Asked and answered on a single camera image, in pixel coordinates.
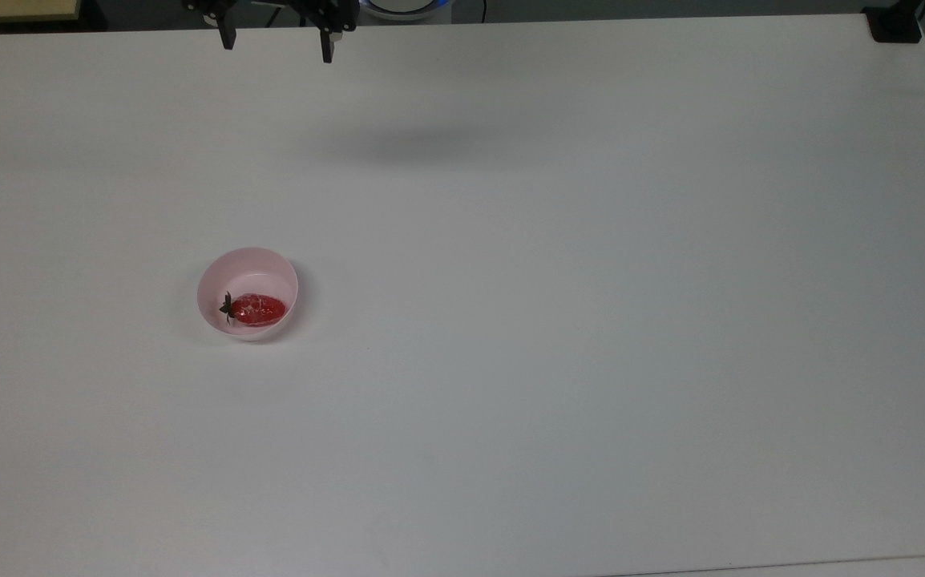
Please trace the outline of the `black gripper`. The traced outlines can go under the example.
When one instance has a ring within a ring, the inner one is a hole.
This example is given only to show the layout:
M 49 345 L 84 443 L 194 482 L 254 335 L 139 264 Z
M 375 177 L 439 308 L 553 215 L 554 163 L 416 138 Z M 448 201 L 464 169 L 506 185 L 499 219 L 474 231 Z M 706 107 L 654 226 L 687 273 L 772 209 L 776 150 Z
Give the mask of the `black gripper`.
M 239 1 L 183 1 L 184 10 L 198 12 L 216 22 L 224 49 L 232 50 L 236 42 L 234 10 Z M 355 30 L 359 19 L 359 1 L 251 1 L 274 10 L 293 12 L 298 21 L 320 31 L 324 63 L 333 62 L 337 33 Z

